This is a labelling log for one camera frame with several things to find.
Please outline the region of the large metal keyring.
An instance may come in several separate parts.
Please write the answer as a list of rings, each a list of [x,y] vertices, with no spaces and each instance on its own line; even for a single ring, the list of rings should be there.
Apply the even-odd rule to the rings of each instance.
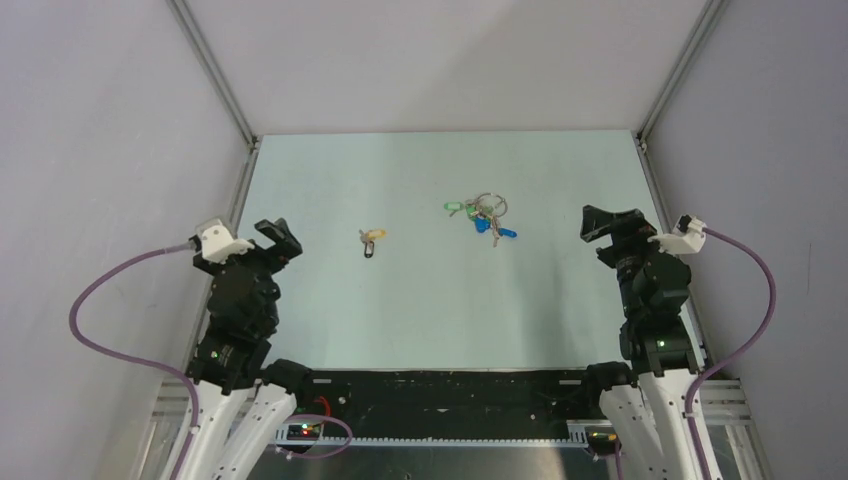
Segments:
[[[474,207],[477,216],[487,218],[500,218],[509,210],[506,198],[492,192],[478,195],[471,201],[471,205]]]

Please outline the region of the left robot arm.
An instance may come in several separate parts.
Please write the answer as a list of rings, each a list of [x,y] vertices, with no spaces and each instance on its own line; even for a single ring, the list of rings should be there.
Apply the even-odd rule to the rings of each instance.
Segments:
[[[185,370],[189,404],[162,473],[164,479],[245,479],[290,415],[316,403],[309,368],[265,362],[277,332],[281,291],[273,277],[303,252],[283,218],[255,230],[262,247],[223,220],[200,225],[193,265],[211,278],[208,325]]]

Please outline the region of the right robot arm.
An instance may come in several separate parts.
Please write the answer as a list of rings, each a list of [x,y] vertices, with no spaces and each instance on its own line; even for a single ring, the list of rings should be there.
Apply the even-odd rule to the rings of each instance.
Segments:
[[[681,258],[703,248],[704,223],[683,216],[672,233],[662,234],[638,209],[586,205],[580,237],[610,238],[596,253],[616,273],[625,317],[623,359],[587,368],[583,409],[611,422],[639,478],[721,478],[713,447],[700,435],[705,419],[695,382],[701,369],[681,317],[692,278]]]

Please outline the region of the key with blue tag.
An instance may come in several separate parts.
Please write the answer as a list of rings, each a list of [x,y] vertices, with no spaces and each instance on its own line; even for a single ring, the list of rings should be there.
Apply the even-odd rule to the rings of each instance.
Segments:
[[[491,232],[497,238],[516,238],[518,234],[510,229],[497,226],[492,220],[485,217],[473,218],[474,228],[478,233]]]

